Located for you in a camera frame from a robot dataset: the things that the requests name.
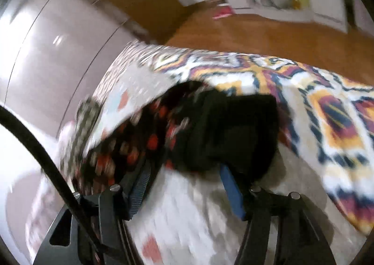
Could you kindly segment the black red floral garment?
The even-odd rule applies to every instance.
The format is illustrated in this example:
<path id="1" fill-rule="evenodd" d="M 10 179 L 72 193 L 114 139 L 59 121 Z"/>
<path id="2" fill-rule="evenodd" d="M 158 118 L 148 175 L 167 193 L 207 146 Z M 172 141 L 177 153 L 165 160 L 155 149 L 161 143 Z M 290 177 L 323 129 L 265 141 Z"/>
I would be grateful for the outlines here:
<path id="1" fill-rule="evenodd" d="M 102 192 L 142 162 L 203 173 L 226 166 L 239 186 L 269 171 L 277 149 L 280 117 L 269 94 L 228 94 L 202 82 L 168 89 L 113 131 L 78 164 L 74 188 Z"/>

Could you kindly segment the colourful ikat bed sheet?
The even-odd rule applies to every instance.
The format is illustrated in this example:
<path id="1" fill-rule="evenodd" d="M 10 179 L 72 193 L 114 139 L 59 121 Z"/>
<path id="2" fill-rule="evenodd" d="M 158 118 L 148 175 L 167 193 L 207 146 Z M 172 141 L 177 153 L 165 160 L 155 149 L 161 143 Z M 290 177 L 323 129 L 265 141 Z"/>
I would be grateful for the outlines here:
<path id="1" fill-rule="evenodd" d="M 329 198 L 358 231 L 372 231 L 372 86 L 257 54 L 149 45 L 137 62 L 178 82 L 199 79 L 238 95 L 273 95 L 281 142 L 317 170 Z"/>

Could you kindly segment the olive cloud pattern bolster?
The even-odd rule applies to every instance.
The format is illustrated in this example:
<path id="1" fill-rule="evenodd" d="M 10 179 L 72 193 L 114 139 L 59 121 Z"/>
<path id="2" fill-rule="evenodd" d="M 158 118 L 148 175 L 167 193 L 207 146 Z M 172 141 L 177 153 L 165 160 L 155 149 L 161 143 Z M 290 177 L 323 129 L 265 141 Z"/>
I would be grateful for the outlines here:
<path id="1" fill-rule="evenodd" d="M 101 106 L 92 97 L 86 97 L 77 108 L 76 117 L 70 123 L 67 142 L 64 143 L 59 160 L 62 175 L 72 178 L 83 161 L 83 151 L 98 119 Z"/>

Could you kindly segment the pink wardrobe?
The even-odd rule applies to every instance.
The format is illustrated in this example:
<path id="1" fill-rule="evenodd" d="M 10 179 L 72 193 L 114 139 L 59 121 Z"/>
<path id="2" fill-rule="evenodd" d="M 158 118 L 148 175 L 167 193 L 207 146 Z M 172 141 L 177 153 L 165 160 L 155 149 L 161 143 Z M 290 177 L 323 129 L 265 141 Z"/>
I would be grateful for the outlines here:
<path id="1" fill-rule="evenodd" d="M 1 15 L 1 103 L 56 136 L 126 44 L 148 38 L 107 0 L 9 0 Z"/>

